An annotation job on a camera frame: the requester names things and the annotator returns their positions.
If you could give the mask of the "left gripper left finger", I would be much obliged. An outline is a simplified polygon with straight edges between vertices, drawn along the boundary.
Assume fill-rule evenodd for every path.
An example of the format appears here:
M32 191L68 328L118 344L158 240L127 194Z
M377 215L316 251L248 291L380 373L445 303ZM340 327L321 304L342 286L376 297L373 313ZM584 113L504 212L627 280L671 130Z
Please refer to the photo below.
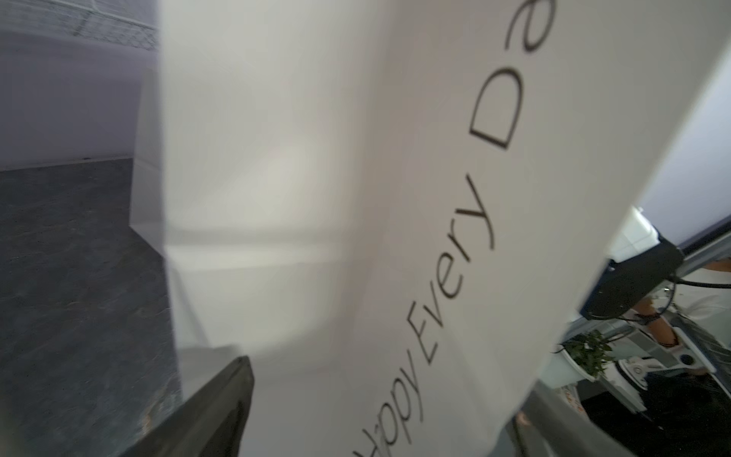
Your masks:
M253 388L251 361L234 359L122 456L238 456Z

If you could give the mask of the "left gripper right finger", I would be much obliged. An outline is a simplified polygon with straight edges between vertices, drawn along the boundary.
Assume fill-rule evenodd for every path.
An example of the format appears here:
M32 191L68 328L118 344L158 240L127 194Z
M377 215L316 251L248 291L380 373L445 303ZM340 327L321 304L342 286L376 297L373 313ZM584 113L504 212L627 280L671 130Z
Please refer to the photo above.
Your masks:
M630 456L626 447L592 424L538 381L508 427L519 456Z

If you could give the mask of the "white paper bag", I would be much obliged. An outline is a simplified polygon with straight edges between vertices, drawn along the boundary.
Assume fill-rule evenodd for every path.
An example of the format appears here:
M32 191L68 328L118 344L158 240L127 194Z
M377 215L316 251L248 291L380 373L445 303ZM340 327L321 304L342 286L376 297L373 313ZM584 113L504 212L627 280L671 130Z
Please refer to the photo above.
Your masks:
M726 1L162 1L134 222L235 456L484 456L699 104Z

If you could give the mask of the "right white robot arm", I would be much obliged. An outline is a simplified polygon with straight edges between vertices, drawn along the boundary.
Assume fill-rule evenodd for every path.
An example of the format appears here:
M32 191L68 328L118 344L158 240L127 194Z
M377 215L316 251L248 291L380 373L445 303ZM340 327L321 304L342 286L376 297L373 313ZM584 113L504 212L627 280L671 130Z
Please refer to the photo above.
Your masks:
M587 320L621 317L683 264L682 251L636 207L629 210L610 244L607 265L584 301Z

